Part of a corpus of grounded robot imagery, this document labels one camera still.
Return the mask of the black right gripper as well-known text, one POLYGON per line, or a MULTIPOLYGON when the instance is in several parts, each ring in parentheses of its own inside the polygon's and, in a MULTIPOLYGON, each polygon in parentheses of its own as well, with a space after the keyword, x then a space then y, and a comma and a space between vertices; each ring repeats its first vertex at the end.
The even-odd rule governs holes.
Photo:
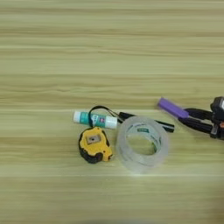
POLYGON ((199 108, 186 108, 185 111, 191 118, 178 119, 185 126, 203 133, 210 133, 211 138, 224 140, 224 117, 222 117, 221 119, 214 118, 212 120, 212 126, 211 124, 206 124, 199 120, 196 120, 211 120, 213 118, 213 113, 211 111, 199 108))

